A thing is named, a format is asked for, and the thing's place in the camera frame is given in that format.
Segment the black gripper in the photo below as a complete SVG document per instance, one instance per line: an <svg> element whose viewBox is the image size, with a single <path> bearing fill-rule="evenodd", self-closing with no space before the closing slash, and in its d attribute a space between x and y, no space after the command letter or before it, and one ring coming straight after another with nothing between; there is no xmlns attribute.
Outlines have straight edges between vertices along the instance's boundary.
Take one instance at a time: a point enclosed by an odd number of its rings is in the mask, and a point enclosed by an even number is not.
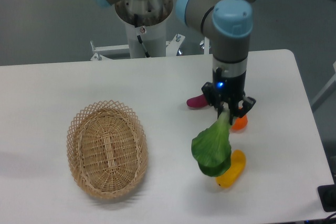
<svg viewBox="0 0 336 224"><path fill-rule="evenodd" d="M209 106L213 106L217 111L217 117L223 111L223 103L228 104L229 123L234 124L235 118L245 116L256 104L256 100L245 95L246 72L235 77L223 77L222 69L213 71L213 83L206 82L201 90Z"/></svg>

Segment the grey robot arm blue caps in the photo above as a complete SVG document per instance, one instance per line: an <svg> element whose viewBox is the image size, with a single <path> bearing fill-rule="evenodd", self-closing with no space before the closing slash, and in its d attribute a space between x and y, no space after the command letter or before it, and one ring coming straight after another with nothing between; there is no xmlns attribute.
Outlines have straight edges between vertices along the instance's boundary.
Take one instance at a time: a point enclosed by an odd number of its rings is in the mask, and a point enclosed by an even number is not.
<svg viewBox="0 0 336 224"><path fill-rule="evenodd" d="M95 0L113 6L124 22L132 58L166 55L165 23L175 13L187 27L208 38L212 45L213 80L203 85L206 102L229 119L245 116L255 99L245 95L251 4L256 0Z"/></svg>

